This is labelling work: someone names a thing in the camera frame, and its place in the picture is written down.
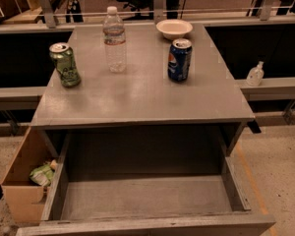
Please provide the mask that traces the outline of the cardboard box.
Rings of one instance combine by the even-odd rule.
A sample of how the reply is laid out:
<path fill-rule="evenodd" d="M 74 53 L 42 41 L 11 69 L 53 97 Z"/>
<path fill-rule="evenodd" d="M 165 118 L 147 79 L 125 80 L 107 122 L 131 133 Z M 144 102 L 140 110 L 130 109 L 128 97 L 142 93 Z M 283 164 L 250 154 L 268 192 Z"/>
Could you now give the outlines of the cardboard box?
<path fill-rule="evenodd" d="M 30 173 L 44 164 L 55 171 L 57 160 L 40 133 L 28 128 L 2 182 L 4 198 L 17 223 L 40 222 L 49 187 L 32 182 Z"/>

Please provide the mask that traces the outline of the hand sanitizer pump bottle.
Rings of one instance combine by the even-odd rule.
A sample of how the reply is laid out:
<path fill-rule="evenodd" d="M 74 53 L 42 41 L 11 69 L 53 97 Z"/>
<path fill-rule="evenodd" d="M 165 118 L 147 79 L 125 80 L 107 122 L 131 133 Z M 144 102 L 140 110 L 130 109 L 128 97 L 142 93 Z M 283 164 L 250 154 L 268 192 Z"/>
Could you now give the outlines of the hand sanitizer pump bottle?
<path fill-rule="evenodd" d="M 263 65 L 264 62 L 260 61 L 256 67 L 250 70 L 246 79 L 246 82 L 249 86 L 257 87 L 261 83 L 264 76 Z"/>

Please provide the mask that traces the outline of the blue Pepsi can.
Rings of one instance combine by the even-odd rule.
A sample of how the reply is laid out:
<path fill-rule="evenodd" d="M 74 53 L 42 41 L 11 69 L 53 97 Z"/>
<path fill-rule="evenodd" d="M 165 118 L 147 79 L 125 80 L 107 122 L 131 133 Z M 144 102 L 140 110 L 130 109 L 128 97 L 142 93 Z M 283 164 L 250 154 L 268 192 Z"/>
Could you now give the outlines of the blue Pepsi can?
<path fill-rule="evenodd" d="M 192 51 L 192 42 L 189 39 L 178 38 L 172 41 L 167 65 L 167 74 L 171 80 L 183 82 L 188 79 Z"/>

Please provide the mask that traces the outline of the grey metal railing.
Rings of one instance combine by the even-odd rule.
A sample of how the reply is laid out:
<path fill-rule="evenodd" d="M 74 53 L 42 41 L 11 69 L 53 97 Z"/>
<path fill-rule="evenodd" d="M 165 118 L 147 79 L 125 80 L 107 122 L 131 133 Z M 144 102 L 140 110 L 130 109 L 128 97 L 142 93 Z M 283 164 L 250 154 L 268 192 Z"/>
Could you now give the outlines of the grey metal railing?
<path fill-rule="evenodd" d="M 152 0 L 149 8 L 132 12 L 122 2 L 115 0 L 79 0 L 85 24 L 100 23 L 106 8 L 116 6 L 120 15 L 130 21 L 148 20 L 156 23 L 164 20 L 168 13 L 165 0 Z M 41 23 L 45 17 L 38 0 L 26 0 L 29 8 L 21 9 L 18 0 L 11 4 L 0 4 L 0 22 L 6 25 Z M 284 5 L 279 0 L 180 0 L 176 11 L 180 19 L 202 21 L 206 25 L 224 26 L 235 24 L 295 23 L 291 8 L 295 0 Z"/>

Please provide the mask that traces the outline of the white paper bowl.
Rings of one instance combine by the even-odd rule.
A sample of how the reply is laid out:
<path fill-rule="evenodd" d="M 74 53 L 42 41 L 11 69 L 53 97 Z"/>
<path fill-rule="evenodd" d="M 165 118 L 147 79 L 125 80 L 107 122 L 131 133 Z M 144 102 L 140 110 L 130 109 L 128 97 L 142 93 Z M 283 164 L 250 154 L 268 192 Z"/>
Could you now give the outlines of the white paper bowl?
<path fill-rule="evenodd" d="M 178 19 L 163 20 L 156 24 L 156 28 L 166 39 L 174 40 L 182 38 L 187 33 L 191 32 L 193 26 L 186 21 Z"/>

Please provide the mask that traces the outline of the open grey top drawer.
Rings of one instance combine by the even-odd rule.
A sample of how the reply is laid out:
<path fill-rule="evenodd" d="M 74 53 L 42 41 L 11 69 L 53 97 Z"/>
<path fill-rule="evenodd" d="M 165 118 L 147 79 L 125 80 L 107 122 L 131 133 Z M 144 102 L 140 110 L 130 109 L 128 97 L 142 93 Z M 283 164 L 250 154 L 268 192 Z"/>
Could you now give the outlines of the open grey top drawer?
<path fill-rule="evenodd" d="M 222 140 L 206 135 L 70 134 L 44 201 L 17 236 L 261 236 L 275 223 L 251 210 Z"/>

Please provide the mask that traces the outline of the clear plastic water bottle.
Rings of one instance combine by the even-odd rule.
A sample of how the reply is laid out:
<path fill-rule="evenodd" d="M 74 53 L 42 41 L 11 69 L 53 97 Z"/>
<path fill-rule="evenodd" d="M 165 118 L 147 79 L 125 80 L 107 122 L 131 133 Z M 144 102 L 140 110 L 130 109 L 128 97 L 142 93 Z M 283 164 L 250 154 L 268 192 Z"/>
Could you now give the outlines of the clear plastic water bottle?
<path fill-rule="evenodd" d="M 107 8 L 103 33 L 108 68 L 113 73 L 121 73 L 127 66 L 126 33 L 123 20 L 115 6 Z"/>

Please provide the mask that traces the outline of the green soda can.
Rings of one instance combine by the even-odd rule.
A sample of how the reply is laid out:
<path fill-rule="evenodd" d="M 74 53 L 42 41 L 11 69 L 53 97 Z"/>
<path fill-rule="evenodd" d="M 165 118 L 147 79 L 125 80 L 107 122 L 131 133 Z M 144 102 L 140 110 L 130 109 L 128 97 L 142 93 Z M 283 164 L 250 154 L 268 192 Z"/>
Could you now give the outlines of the green soda can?
<path fill-rule="evenodd" d="M 63 87 L 72 88 L 81 82 L 74 52 L 68 43 L 58 42 L 52 44 L 49 47 L 49 55 Z"/>

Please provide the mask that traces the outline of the green snack bag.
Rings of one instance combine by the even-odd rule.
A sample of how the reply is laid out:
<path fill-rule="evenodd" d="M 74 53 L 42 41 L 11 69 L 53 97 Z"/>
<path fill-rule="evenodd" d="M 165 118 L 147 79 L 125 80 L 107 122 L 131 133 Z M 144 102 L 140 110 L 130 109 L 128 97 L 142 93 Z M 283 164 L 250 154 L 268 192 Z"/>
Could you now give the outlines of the green snack bag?
<path fill-rule="evenodd" d="M 29 178 L 32 182 L 42 187 L 48 187 L 51 184 L 53 176 L 54 171 L 49 164 L 39 166 L 29 174 Z"/>

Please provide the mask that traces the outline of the grey cabinet with top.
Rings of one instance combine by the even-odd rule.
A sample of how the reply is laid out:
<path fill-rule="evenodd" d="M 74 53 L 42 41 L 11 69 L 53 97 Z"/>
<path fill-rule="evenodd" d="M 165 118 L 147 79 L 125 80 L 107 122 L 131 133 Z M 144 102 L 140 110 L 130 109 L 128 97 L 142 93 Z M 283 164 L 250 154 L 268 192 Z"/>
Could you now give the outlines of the grey cabinet with top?
<path fill-rule="evenodd" d="M 77 26 L 69 39 L 82 83 L 63 88 L 53 75 L 31 125 L 40 130 L 116 124 L 237 123 L 240 134 L 255 116 L 200 23 L 188 35 L 189 77 L 167 76 L 170 42 L 153 23 L 126 25 L 127 69 L 112 73 L 105 61 L 101 26 Z"/>

